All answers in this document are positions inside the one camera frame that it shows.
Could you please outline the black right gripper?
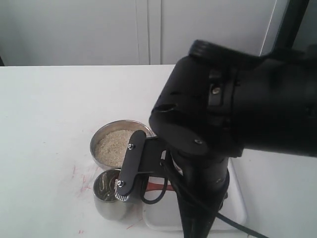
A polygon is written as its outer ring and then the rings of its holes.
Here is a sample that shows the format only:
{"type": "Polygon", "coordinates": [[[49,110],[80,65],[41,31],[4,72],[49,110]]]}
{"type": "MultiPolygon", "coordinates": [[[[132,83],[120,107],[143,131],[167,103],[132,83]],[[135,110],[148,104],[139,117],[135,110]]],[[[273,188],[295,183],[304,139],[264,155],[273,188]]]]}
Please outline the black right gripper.
{"type": "Polygon", "coordinates": [[[177,195],[183,236],[206,238],[228,190],[228,158],[170,151],[168,178],[177,195]]]}

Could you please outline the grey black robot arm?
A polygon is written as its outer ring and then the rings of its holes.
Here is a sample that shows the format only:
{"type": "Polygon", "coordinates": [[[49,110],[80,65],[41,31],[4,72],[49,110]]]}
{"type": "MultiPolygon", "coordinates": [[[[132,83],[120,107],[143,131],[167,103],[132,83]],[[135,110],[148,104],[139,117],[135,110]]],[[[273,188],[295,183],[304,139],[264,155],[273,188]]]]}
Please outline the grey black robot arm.
{"type": "Polygon", "coordinates": [[[317,154],[317,47],[252,56],[203,40],[175,65],[149,118],[186,238],[208,236],[244,149],[317,154]]]}

